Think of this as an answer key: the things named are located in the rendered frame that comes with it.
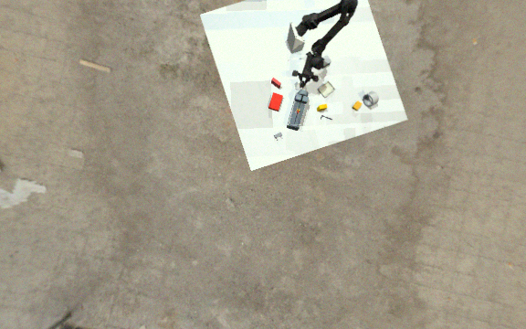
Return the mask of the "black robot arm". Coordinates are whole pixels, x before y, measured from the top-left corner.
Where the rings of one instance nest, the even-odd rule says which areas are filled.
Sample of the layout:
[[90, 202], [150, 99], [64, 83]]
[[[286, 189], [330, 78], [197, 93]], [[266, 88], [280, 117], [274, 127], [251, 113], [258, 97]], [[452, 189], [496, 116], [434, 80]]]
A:
[[[295, 27], [296, 32], [300, 37], [302, 37], [307, 30], [311, 31], [317, 29], [320, 22], [341, 14], [340, 19], [333, 25], [328, 33], [323, 38], [315, 41], [311, 45], [310, 51], [312, 54], [310, 51], [305, 54], [307, 55], [305, 61], [306, 65], [312, 66], [315, 69], [321, 69], [324, 61], [324, 58], [321, 57], [321, 53], [337, 36], [337, 34], [349, 24], [349, 21], [356, 11], [358, 4], [358, 0], [341, 0], [339, 3], [320, 13], [311, 13], [309, 15], [302, 16], [301, 21]], [[312, 68], [307, 69], [307, 66], [305, 66], [302, 72], [302, 77], [304, 79], [308, 80], [309, 78], [312, 78], [314, 72], [311, 71], [311, 69]]]

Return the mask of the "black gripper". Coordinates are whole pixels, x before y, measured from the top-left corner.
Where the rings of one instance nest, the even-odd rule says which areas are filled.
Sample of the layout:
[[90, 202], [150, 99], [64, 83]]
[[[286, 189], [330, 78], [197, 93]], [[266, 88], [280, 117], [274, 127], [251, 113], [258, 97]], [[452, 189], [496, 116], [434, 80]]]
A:
[[[309, 65], [306, 65], [306, 64], [304, 64], [304, 67], [303, 67], [303, 68], [305, 68], [305, 66], [307, 66], [307, 69], [312, 68], [312, 66], [309, 66]], [[302, 83], [302, 73], [300, 74], [298, 71], [293, 70], [293, 72], [292, 72], [292, 77], [298, 77], [298, 76], [299, 76], [300, 86], [301, 86], [301, 83]], [[303, 85], [303, 88], [304, 88], [304, 86], [305, 86], [308, 82], [310, 82], [310, 80], [312, 80], [313, 82], [318, 82], [319, 78], [318, 78], [318, 76], [314, 76], [314, 75], [313, 75], [312, 78], [309, 78], [308, 80], [305, 80], [304, 85]]]

